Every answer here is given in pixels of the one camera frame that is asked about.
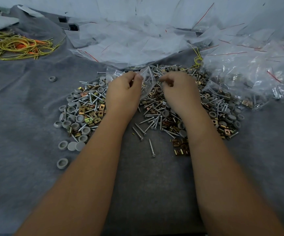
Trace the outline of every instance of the wall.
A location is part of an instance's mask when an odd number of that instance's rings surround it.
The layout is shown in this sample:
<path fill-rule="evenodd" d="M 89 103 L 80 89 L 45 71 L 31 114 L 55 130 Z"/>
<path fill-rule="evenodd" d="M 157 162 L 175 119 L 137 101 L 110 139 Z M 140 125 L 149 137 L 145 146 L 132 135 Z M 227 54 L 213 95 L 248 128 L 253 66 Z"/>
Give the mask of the wall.
<path fill-rule="evenodd" d="M 149 15 L 155 23 L 191 28 L 213 4 L 224 26 L 250 23 L 247 33 L 274 28 L 284 38 L 284 0 L 0 0 L 1 7 L 23 4 L 70 17 L 125 21 Z"/>

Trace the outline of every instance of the person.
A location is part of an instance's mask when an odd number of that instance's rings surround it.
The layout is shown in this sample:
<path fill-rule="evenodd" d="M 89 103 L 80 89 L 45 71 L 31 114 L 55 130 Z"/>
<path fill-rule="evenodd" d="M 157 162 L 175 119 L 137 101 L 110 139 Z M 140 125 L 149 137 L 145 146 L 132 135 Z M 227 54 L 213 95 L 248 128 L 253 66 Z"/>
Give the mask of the person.
<path fill-rule="evenodd" d="M 169 72 L 160 81 L 167 102 L 187 129 L 199 211 L 208 235 L 284 236 L 276 214 L 252 187 L 202 108 L 194 79 Z M 135 72 L 109 84 L 104 119 L 15 235 L 100 235 L 122 136 L 139 105 L 141 85 Z M 102 139 L 104 147 L 98 148 Z"/>

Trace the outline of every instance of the bundle of yellow cord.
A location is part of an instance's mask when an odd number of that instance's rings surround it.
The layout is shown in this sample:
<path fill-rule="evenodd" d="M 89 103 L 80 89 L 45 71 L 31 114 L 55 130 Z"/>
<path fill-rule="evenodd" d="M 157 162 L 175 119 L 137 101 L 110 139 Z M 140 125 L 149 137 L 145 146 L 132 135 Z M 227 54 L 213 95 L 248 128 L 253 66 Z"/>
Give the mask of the bundle of yellow cord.
<path fill-rule="evenodd" d="M 200 67 L 201 61 L 202 61 L 203 59 L 202 59 L 202 57 L 201 57 L 201 55 L 200 55 L 200 52 L 199 52 L 198 48 L 197 48 L 197 51 L 196 51 L 194 48 L 192 48 L 192 49 L 195 51 L 195 53 L 197 54 L 197 56 L 196 56 L 195 59 L 194 59 L 195 65 L 192 65 L 190 68 L 195 68 L 195 69 L 197 69 L 197 68 Z"/>
<path fill-rule="evenodd" d="M 0 60 L 38 59 L 39 56 L 52 53 L 64 41 L 62 39 L 57 45 L 53 46 L 52 40 L 53 38 L 48 40 L 28 39 L 15 33 L 0 31 Z M 7 55 L 7 51 L 17 54 Z"/>

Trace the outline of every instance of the gray cloth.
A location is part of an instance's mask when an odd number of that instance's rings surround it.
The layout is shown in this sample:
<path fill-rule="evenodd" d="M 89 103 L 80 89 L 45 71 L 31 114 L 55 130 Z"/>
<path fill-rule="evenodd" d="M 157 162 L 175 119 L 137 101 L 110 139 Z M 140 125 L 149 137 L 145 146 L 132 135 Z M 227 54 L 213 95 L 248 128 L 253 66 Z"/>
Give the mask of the gray cloth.
<path fill-rule="evenodd" d="M 30 36 L 59 41 L 63 35 L 47 19 L 31 18 L 17 8 L 11 15 L 20 19 L 16 28 Z M 65 40 L 54 53 L 38 60 L 0 61 L 0 233 L 14 232 L 63 173 L 56 168 L 57 160 L 77 156 L 57 147 L 67 139 L 63 129 L 53 127 L 58 107 L 66 104 L 79 80 L 96 78 L 106 65 L 75 57 L 70 47 Z M 184 51 L 158 63 L 191 66 L 194 55 Z M 50 82 L 50 76 L 58 80 Z M 272 102 L 244 115 L 240 133 L 226 144 L 284 223 L 284 104 Z M 160 131 L 149 130 L 139 142 L 131 127 L 142 120 L 137 112 L 124 134 L 102 234 L 203 232 L 190 158 L 174 156 L 170 137 Z"/>

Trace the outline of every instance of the pile of fasteners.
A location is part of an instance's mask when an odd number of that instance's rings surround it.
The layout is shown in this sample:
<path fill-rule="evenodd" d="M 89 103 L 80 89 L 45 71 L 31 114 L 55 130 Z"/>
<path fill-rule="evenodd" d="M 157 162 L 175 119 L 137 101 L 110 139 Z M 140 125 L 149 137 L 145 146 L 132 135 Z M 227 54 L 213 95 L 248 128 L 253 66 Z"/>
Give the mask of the pile of fasteners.
<path fill-rule="evenodd" d="M 191 75 L 199 87 L 201 104 L 208 112 L 211 121 L 220 134 L 220 137 L 229 140 L 238 134 L 238 130 L 241 127 L 240 121 L 244 120 L 244 116 L 238 108 L 240 102 L 233 98 L 230 93 L 225 93 L 221 89 L 217 92 L 210 88 L 203 90 L 208 82 L 208 75 L 206 73 L 202 73 L 197 69 L 184 69 L 177 65 L 151 65 L 150 67 L 156 78 L 159 78 L 170 71 L 184 71 Z M 247 106 L 251 103 L 244 100 L 241 104 Z M 137 124 L 135 125 L 143 133 L 143 135 L 145 135 L 149 129 L 156 130 L 159 124 L 160 130 L 169 134 L 173 138 L 171 140 L 173 146 L 180 147 L 175 150 L 175 154 L 190 155 L 185 126 L 176 112 L 171 109 L 169 104 L 166 102 L 160 82 L 157 81 L 148 97 L 141 101 L 138 108 L 139 112 L 141 112 L 142 107 L 146 111 L 144 113 L 144 117 L 149 117 L 149 119 L 146 119 L 139 124 L 148 123 L 149 125 L 145 131 Z"/>
<path fill-rule="evenodd" d="M 98 127 L 102 118 L 106 114 L 105 97 L 108 85 L 105 83 L 106 77 L 100 77 L 99 82 L 80 81 L 83 87 L 75 89 L 66 98 L 67 105 L 59 107 L 61 112 L 59 121 L 54 123 L 56 128 L 64 128 L 67 135 L 74 141 L 62 141 L 58 144 L 60 150 L 81 151 L 93 131 Z M 59 169 L 64 169 L 68 165 L 67 159 L 62 158 L 57 162 Z"/>

